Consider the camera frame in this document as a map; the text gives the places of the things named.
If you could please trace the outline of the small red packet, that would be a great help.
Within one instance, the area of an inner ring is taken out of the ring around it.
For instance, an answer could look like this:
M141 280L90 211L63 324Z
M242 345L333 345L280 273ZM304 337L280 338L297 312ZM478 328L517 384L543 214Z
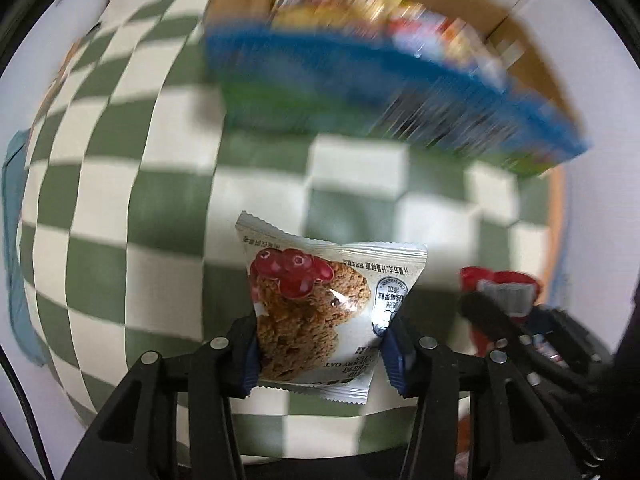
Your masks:
M470 324L469 335L476 356L486 356L497 339L488 336L467 313L463 313L462 298L477 292L488 298L516 324L527 320L542 292L541 282L533 276L516 271L494 271L482 266L465 266L459 272L462 297L459 311Z

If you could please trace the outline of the white oat cookie packet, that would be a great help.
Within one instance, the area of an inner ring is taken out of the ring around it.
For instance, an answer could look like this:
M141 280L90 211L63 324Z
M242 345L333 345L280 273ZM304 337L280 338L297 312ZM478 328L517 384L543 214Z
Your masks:
M427 263L422 244L337 244L284 232L248 212L246 258L270 388L366 403L383 336Z

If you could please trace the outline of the green white checkered mat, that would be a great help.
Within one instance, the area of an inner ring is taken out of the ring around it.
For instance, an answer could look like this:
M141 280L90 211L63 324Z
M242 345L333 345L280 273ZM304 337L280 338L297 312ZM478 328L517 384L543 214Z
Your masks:
M385 140L232 131L206 73L207 0L102 18L37 115L21 267L30 322L82 426L141 353L192 351L250 312L235 222L428 251L407 306L454 350L464 266L543 276L549 181Z

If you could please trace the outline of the open cardboard milk box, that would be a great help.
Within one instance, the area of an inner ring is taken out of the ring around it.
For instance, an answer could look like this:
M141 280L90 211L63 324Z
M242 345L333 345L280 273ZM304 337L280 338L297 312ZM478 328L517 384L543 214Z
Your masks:
M527 175L588 148L490 0L209 0L205 47L231 128L393 139Z

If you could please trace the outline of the blue bed sheet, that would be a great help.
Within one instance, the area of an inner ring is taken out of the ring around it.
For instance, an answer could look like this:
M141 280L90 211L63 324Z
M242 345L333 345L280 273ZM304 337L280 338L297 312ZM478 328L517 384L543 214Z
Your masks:
M20 130L9 140L1 166L1 212L3 263L9 300L9 323L18 348L25 358L43 367L47 364L41 338L29 314L21 265L20 232L22 203L26 188L25 169L29 131Z

